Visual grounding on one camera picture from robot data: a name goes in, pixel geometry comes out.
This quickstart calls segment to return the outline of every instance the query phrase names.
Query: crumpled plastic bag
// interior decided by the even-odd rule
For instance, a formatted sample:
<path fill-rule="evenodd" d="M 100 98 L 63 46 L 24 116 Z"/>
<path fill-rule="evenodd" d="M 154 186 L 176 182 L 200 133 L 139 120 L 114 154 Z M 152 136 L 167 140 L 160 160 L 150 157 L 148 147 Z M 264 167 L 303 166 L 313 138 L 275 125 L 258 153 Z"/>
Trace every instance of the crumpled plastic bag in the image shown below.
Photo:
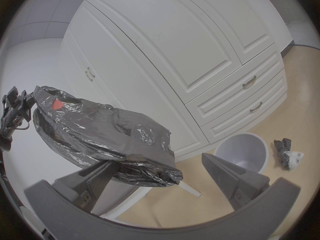
<path fill-rule="evenodd" d="M 290 151 L 291 140 L 288 138 L 283 138 L 282 141 L 274 140 L 274 146 L 277 150 L 278 159 L 285 169 L 295 169 L 301 162 L 304 154 L 301 152 Z"/>
<path fill-rule="evenodd" d="M 36 131 L 73 164 L 85 168 L 116 160 L 122 166 L 114 177 L 136 186 L 167 187 L 182 180 L 169 130 L 146 115 L 75 98 L 48 86 L 37 86 L 33 96 Z"/>

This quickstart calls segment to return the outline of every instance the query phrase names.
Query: round bucket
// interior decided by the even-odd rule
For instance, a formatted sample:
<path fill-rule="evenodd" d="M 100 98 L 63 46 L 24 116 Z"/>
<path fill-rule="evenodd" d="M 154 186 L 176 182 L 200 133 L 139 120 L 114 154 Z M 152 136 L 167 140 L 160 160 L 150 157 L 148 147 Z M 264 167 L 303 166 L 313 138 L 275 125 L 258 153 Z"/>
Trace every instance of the round bucket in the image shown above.
<path fill-rule="evenodd" d="M 216 148 L 214 155 L 256 173 L 263 172 L 269 159 L 266 142 L 249 132 L 227 138 Z"/>

